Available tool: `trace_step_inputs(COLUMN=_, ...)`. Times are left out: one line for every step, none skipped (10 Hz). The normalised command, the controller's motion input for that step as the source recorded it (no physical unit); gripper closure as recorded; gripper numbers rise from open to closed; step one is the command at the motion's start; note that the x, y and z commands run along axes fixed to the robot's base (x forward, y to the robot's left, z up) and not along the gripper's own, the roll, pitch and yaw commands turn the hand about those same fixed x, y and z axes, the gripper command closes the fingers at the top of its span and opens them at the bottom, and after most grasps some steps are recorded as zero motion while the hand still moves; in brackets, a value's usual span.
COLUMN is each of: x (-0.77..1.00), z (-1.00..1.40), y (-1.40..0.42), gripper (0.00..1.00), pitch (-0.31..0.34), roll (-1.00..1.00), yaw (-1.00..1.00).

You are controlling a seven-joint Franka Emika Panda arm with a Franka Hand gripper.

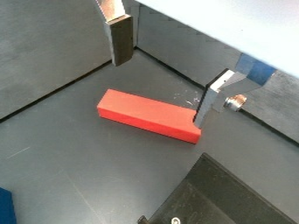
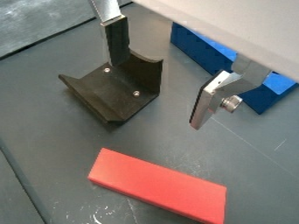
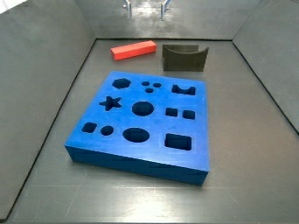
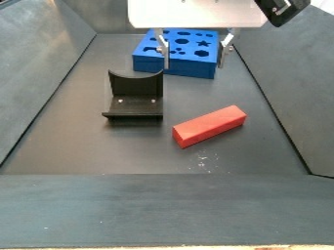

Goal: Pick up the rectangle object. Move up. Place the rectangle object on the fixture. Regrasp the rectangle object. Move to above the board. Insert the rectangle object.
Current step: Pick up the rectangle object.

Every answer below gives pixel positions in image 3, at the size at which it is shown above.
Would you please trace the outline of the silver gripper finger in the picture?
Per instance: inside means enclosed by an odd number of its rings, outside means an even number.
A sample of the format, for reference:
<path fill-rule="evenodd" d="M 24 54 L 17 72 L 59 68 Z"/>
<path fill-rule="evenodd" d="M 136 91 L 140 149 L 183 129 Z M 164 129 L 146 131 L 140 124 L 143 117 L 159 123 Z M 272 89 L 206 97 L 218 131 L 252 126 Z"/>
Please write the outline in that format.
<path fill-rule="evenodd" d="M 125 11 L 127 11 L 128 19 L 131 19 L 131 17 L 132 17 L 132 5 L 131 5 L 131 0 L 124 0 L 124 8 L 125 8 Z"/>
<path fill-rule="evenodd" d="M 160 7 L 160 19 L 164 20 L 164 13 L 168 10 L 168 6 L 170 6 L 171 0 L 163 0 L 162 1 L 162 7 Z"/>

